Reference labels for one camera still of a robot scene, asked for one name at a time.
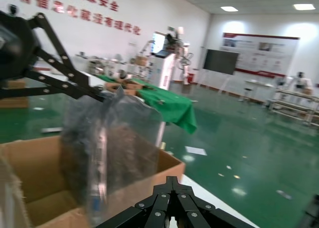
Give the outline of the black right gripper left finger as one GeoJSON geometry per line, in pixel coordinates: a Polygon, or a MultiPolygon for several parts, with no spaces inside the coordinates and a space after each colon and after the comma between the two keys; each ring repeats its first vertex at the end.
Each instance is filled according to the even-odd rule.
{"type": "Polygon", "coordinates": [[[172,215],[168,213],[172,194],[172,177],[164,184],[155,185],[153,194],[137,202],[109,220],[99,228],[168,228],[172,215]]]}

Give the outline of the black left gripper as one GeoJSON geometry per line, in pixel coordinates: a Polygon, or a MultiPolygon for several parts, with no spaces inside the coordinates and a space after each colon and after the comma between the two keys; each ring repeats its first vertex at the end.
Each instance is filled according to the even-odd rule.
{"type": "Polygon", "coordinates": [[[0,79],[27,78],[46,84],[46,87],[0,90],[0,98],[30,97],[52,94],[66,94],[74,99],[89,96],[102,102],[104,97],[97,88],[90,86],[90,77],[75,69],[69,55],[60,42],[53,27],[43,13],[31,19],[0,12],[0,79]],[[61,61],[41,48],[35,32],[41,28],[46,33],[61,61]],[[37,57],[54,67],[68,78],[62,81],[46,74],[30,70],[37,57]]]}

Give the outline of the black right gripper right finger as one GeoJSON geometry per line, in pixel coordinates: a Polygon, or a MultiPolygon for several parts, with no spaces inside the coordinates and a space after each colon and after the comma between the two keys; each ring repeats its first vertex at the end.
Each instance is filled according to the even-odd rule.
{"type": "Polygon", "coordinates": [[[184,228],[250,228],[251,225],[195,196],[192,187],[172,176],[173,214],[184,228]]]}

